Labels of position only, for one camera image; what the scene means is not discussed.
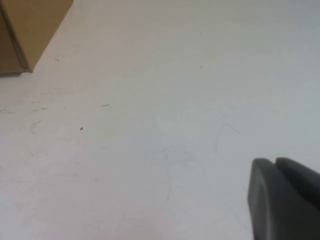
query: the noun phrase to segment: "pencil mark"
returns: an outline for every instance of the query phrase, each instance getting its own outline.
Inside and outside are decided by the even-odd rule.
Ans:
[[[218,134],[218,137],[217,137],[217,139],[216,139],[216,144],[215,144],[215,146],[214,146],[214,152],[215,152],[215,154],[218,154],[220,138],[221,138],[221,136],[222,136],[222,133],[223,133],[223,131],[224,131],[225,126],[228,126],[228,127],[231,128],[232,130],[234,130],[236,133],[238,133],[238,134],[241,135],[241,132],[239,132],[237,129],[235,129],[233,126],[231,126],[229,123],[224,122],[224,123],[222,124],[221,128],[220,128],[220,132],[219,132],[219,134]]]
[[[241,135],[241,132],[239,132],[237,129],[235,129],[233,126],[231,126],[229,123],[225,122],[224,123],[226,126],[230,127],[231,129],[233,129],[234,131],[236,131],[238,134]]]

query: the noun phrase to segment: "white surface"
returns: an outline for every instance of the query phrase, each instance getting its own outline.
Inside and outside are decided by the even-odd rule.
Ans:
[[[319,10],[76,0],[0,79],[0,238],[251,240],[251,160],[320,171]]]

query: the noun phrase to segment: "black object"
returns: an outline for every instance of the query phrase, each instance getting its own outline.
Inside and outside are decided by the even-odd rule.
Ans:
[[[252,162],[254,240],[320,240],[320,174],[288,158]]]

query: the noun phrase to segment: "cardboard box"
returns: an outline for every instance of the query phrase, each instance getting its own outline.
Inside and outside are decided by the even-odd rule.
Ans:
[[[0,74],[33,72],[73,0],[0,0]]]

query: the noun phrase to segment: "scratch mark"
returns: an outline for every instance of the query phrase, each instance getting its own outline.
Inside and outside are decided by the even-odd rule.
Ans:
[[[251,233],[251,231],[248,229],[248,227],[245,225],[245,223],[243,221],[241,221],[240,217],[232,210],[232,209],[228,209],[227,211],[229,211],[233,216],[234,218],[242,224],[243,228],[245,230],[247,230],[249,233]]]
[[[224,122],[224,123],[222,124],[221,128],[220,128],[220,132],[219,132],[219,134],[218,134],[218,137],[217,137],[217,139],[216,139],[216,144],[215,144],[215,146],[214,146],[214,152],[215,152],[215,154],[218,154],[220,138],[221,138],[221,136],[222,136],[222,133],[223,133],[223,131],[224,131],[225,126],[228,126],[228,127],[231,128],[232,130],[234,130],[236,133],[238,133],[238,134],[241,135],[241,132],[239,132],[237,129],[235,129],[233,126],[231,126],[229,123]]]
[[[1,115],[4,115],[4,114],[15,114],[14,111],[6,111],[6,112],[0,112]]]
[[[35,132],[35,129],[39,126],[40,123],[41,123],[41,120],[35,121],[34,123],[31,124],[30,132],[31,132],[32,134],[37,134],[37,133]]]

